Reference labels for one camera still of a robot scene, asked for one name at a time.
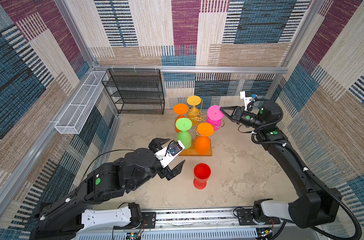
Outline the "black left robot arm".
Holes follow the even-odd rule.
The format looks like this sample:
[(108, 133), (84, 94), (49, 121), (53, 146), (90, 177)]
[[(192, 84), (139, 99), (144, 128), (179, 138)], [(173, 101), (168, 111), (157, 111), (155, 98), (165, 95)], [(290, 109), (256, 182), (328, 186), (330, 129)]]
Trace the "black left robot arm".
[(37, 224), (29, 238), (71, 240), (77, 233), (97, 226), (91, 207), (136, 191), (156, 175), (170, 181), (181, 173), (184, 162), (173, 169), (168, 165), (185, 148), (181, 141), (155, 138), (148, 148), (139, 148), (102, 164), (63, 198), (38, 205), (34, 215)]

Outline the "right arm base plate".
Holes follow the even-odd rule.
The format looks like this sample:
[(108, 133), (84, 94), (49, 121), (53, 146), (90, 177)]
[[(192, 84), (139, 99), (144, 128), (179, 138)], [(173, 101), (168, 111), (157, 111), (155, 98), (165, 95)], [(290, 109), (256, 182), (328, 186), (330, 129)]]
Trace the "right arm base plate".
[(280, 225), (281, 220), (279, 218), (265, 218), (264, 220), (256, 221), (252, 215), (252, 209), (236, 208), (233, 210), (233, 214), (238, 218), (240, 226), (272, 226)]

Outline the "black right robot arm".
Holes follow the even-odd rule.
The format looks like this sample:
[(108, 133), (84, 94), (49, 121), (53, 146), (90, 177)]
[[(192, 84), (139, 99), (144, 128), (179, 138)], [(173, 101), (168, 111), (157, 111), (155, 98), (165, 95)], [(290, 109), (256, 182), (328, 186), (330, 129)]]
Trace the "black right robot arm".
[(293, 223), (301, 229), (310, 228), (327, 238), (337, 240), (338, 236), (329, 234), (318, 226), (334, 222), (338, 210), (343, 209), (355, 228), (350, 239), (359, 240), (362, 237), (361, 225), (354, 213), (342, 202), (339, 190), (330, 189), (309, 169), (284, 132), (277, 127), (284, 116), (282, 108), (275, 102), (261, 99), (260, 110), (254, 114), (250, 109), (256, 102), (258, 99), (252, 100), (245, 107), (221, 107), (220, 111), (233, 123), (252, 128), (252, 142), (261, 145), (279, 163), (292, 182), (298, 199), (291, 203), (273, 199), (255, 201), (252, 210), (254, 222), (264, 224), (269, 218), (278, 218), (283, 225)]

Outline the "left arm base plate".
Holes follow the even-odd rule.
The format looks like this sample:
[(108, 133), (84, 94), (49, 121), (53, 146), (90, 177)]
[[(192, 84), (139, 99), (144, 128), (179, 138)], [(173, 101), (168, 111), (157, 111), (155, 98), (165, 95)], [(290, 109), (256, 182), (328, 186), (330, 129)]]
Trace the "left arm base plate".
[(155, 229), (155, 224), (156, 224), (156, 212), (149, 212), (149, 211), (144, 211), (141, 212), (142, 215), (142, 221), (139, 222), (139, 224), (135, 225), (135, 229), (140, 229), (143, 228), (145, 230), (147, 229)]

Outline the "orange front wine glass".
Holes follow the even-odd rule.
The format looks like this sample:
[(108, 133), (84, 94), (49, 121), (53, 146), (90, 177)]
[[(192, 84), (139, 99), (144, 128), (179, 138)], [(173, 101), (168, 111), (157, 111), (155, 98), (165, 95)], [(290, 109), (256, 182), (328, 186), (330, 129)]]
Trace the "orange front wine glass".
[(195, 140), (194, 148), (199, 155), (209, 152), (211, 146), (210, 136), (214, 134), (214, 128), (209, 123), (200, 123), (197, 127), (198, 136)]

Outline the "red plastic wine glass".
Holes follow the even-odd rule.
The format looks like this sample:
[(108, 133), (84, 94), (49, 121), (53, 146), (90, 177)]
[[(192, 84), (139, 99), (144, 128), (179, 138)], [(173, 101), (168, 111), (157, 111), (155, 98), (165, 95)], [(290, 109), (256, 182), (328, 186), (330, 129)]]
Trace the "red plastic wine glass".
[(204, 163), (200, 163), (194, 168), (194, 186), (195, 188), (202, 190), (207, 186), (207, 181), (211, 176), (211, 168)]

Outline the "pink plastic wine glass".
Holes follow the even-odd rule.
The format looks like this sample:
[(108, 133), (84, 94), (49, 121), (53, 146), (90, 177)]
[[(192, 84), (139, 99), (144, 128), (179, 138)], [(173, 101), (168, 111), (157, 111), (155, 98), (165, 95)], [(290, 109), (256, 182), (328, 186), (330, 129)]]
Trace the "pink plastic wine glass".
[(218, 131), (222, 126), (224, 113), (220, 110), (220, 108), (220, 106), (214, 105), (209, 107), (207, 110), (206, 122), (213, 126), (214, 131)]

